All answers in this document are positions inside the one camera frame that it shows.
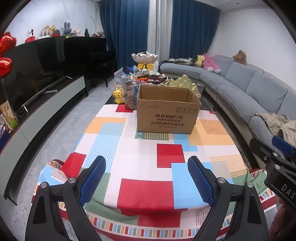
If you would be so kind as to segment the right hand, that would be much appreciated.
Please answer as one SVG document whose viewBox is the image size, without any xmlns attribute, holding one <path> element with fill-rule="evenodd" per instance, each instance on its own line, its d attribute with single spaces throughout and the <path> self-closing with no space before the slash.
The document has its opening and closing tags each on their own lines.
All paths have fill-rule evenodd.
<svg viewBox="0 0 296 241">
<path fill-rule="evenodd" d="M 295 240 L 295 210 L 280 198 L 276 204 L 280 208 L 268 230 L 269 240 Z"/>
</svg>

